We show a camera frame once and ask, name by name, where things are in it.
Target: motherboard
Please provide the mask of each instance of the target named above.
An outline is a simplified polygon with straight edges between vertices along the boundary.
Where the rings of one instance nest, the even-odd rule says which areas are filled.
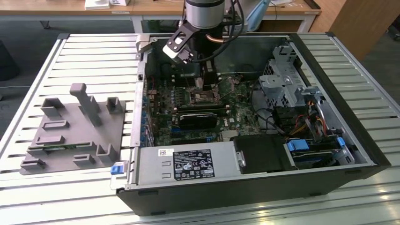
[[[155,146],[229,141],[261,132],[251,103],[253,81],[220,75],[211,90],[193,75],[149,82]]]

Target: barcode sticker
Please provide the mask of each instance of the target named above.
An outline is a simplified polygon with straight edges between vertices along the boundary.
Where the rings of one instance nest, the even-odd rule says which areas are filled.
[[[128,11],[112,11],[111,13],[112,14],[129,14]]]
[[[173,149],[159,149],[159,156],[172,156]]]

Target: table leg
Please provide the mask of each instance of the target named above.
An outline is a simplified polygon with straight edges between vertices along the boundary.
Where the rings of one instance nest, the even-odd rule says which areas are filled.
[[[41,26],[43,26],[44,29],[51,28],[51,25],[49,25],[51,22],[48,20],[47,21],[40,20],[40,23],[41,23]]]
[[[143,33],[143,26],[141,26],[143,16],[135,15],[131,17],[131,20],[133,23],[135,33],[141,34]]]
[[[304,20],[301,21],[299,30],[297,30],[299,33],[307,33],[309,31],[315,17],[316,17],[316,15],[305,16]]]

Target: green circuit board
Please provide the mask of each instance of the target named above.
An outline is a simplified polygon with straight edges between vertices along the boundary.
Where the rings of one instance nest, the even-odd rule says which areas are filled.
[[[165,85],[160,87],[160,103],[155,99],[152,118],[155,121],[155,145],[167,146],[179,143],[183,140],[203,140],[208,143],[224,141],[223,131],[232,131],[237,135],[251,135],[260,133],[260,125],[249,104],[249,86],[253,81],[240,82],[233,76],[223,76],[213,90],[213,100],[196,100],[191,98],[196,89],[188,87],[172,87]],[[203,130],[181,130],[176,125],[175,107],[171,102],[171,90],[173,93],[183,93],[180,107],[191,107],[193,104],[203,105],[227,105],[227,116],[217,118],[215,128]]]

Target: sticker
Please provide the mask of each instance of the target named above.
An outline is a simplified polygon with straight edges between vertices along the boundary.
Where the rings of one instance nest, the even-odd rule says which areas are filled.
[[[159,156],[172,156],[173,149],[159,149]]]
[[[175,180],[215,177],[211,150],[179,151],[173,154]]]
[[[112,14],[129,14],[128,11],[112,11],[111,13]]]

